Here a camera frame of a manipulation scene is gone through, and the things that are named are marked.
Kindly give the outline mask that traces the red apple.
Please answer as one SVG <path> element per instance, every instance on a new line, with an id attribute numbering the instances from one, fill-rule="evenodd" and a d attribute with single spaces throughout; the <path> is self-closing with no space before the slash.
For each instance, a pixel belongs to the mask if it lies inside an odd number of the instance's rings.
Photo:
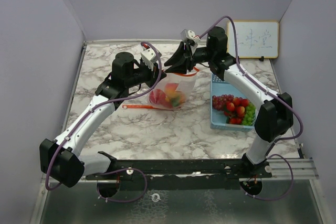
<path id="1" fill-rule="evenodd" d="M 162 105 L 165 99 L 166 94 L 161 89 L 154 89 L 149 94 L 149 102 L 154 105 Z"/>

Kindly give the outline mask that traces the yellow pink peach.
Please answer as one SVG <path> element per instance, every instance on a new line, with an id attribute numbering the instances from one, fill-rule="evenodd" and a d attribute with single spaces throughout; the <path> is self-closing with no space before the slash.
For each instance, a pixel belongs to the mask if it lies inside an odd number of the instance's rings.
<path id="1" fill-rule="evenodd" d="M 170 99 L 176 98 L 177 97 L 176 89 L 178 86 L 179 86 L 178 83 L 167 83 L 164 88 L 166 96 Z"/>

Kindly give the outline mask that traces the clear bag orange zipper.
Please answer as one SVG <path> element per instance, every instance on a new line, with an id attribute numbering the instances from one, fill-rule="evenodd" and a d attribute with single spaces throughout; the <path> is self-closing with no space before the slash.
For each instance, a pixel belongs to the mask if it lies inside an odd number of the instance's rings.
<path id="1" fill-rule="evenodd" d="M 179 109 L 189 98 L 198 73 L 196 67 L 187 74 L 167 73 L 148 94 L 148 104 L 156 109 Z"/>

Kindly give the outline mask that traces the orange fruit with leaves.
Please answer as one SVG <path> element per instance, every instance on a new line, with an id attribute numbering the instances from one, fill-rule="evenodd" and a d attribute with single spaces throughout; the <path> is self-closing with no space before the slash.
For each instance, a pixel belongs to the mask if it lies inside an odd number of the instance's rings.
<path id="1" fill-rule="evenodd" d="M 176 91 L 171 97 L 166 97 L 165 101 L 173 108 L 180 107 L 186 101 L 186 95 L 182 91 Z"/>

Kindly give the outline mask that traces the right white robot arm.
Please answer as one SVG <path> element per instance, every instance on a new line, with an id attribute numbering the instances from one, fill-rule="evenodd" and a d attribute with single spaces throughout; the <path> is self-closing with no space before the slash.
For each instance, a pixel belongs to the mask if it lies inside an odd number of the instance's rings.
<path id="1" fill-rule="evenodd" d="M 204 47 L 198 46 L 199 41 L 193 31 L 183 30 L 178 49 L 164 64 L 166 72 L 186 74 L 196 64 L 207 63 L 214 75 L 233 85 L 252 102 L 257 111 L 254 123 L 257 136 L 243 155 L 241 171 L 246 177 L 254 177 L 275 141 L 293 126 L 292 98 L 263 85 L 240 65 L 238 57 L 228 53 L 228 37 L 223 28 L 211 28 Z"/>

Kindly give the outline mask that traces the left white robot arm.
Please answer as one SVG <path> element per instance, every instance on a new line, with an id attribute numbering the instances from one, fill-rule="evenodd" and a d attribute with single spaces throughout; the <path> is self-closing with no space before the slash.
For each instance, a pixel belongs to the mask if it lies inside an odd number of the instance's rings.
<path id="1" fill-rule="evenodd" d="M 115 175 L 116 166 L 106 154 L 93 158 L 81 156 L 81 151 L 91 135 L 125 100 L 132 99 L 129 89 L 146 84 L 150 90 L 165 78 L 161 54 L 146 49 L 141 59 L 121 52 L 112 62 L 111 72 L 97 87 L 95 95 L 81 115 L 64 132 L 53 140 L 44 139 L 39 146 L 40 168 L 46 175 L 45 187 L 53 178 L 60 185 L 73 187 L 83 176 L 99 173 L 104 179 Z"/>

